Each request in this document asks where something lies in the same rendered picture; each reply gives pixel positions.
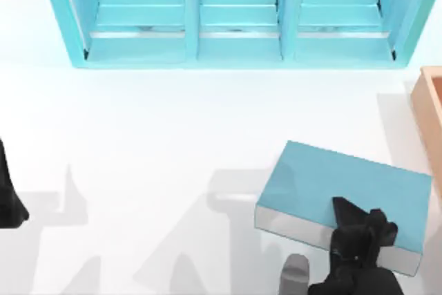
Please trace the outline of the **salmon shallow box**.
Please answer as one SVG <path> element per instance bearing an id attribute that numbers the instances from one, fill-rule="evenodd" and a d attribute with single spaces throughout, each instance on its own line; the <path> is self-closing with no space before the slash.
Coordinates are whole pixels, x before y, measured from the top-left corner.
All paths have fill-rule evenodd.
<path id="1" fill-rule="evenodd" d="M 421 68 L 411 102 L 430 168 L 442 185 L 442 66 Z"/>

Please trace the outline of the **blue book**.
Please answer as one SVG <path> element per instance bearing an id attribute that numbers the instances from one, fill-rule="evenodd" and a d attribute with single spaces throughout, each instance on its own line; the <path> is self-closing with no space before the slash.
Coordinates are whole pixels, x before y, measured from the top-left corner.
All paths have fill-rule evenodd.
<path id="1" fill-rule="evenodd" d="M 398 226 L 377 263 L 415 276 L 423 256 L 432 188 L 429 175 L 289 141 L 256 203 L 254 225 L 328 250 L 337 227 L 332 199 L 370 212 L 381 209 Z"/>

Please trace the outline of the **light blue rack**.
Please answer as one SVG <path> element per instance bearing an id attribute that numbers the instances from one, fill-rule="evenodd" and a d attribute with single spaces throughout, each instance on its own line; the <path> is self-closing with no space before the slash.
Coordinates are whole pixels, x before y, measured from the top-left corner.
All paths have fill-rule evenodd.
<path id="1" fill-rule="evenodd" d="M 50 0 L 77 68 L 403 68 L 435 0 Z"/>

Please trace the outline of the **pale grey rounded box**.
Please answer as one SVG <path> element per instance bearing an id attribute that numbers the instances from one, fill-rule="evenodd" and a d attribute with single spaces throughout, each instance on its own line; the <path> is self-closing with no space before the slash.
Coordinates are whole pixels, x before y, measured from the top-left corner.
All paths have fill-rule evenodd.
<path id="1" fill-rule="evenodd" d="M 307 295 L 309 261 L 301 254 L 287 257 L 281 271 L 278 295 Z"/>

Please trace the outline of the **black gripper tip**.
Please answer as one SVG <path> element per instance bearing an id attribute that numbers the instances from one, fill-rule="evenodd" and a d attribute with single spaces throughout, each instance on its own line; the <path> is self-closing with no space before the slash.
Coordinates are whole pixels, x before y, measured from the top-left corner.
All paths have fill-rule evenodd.
<path id="1" fill-rule="evenodd" d="M 0 139 L 0 229 L 16 229 L 29 217 L 28 210 L 13 187 L 3 141 Z"/>

